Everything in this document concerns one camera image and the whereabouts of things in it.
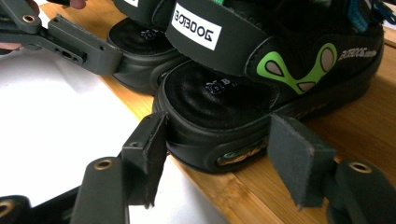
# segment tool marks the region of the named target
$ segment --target brand label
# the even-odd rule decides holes
[[[372,58],[375,55],[375,50],[367,50],[367,48],[348,49],[343,51],[338,61],[347,58]]]
[[[172,25],[183,35],[208,49],[215,50],[218,44],[221,26],[202,19],[178,3]]]
[[[139,0],[125,0],[125,2],[129,3],[134,7],[137,7],[137,5],[139,5]]]

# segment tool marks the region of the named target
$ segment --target white label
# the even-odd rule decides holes
[[[137,5],[139,4],[139,0],[125,0],[125,2],[131,4],[134,7],[137,7]]]
[[[176,4],[172,25],[189,39],[215,50],[218,44],[221,26],[191,13],[178,3]]]

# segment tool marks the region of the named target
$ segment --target brass insert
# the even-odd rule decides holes
[[[22,18],[24,21],[29,22],[29,23],[35,21],[35,17],[31,16],[31,15],[24,15]]]
[[[0,217],[5,217],[14,207],[15,203],[13,200],[4,200],[0,202]]]
[[[354,171],[363,173],[363,174],[370,174],[373,170],[367,166],[366,164],[363,164],[361,162],[351,162],[349,164],[349,167],[352,168]]]
[[[95,168],[95,170],[106,170],[110,167],[113,166],[113,161],[112,160],[102,160],[97,162],[93,168]]]

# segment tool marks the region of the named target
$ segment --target blue strap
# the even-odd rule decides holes
[[[359,33],[365,32],[371,21],[396,24],[396,15],[382,0],[346,0],[346,15]]]

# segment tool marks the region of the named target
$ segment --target rubber pad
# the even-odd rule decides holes
[[[217,130],[261,118],[272,99],[263,86],[233,83],[194,62],[184,63],[168,75],[164,94],[181,117]]]
[[[117,23],[108,38],[120,49],[138,55],[155,55],[173,48],[163,32],[140,26],[129,18]]]
[[[334,169],[336,150],[297,119],[272,115],[268,156],[300,207],[321,207],[322,179]]]

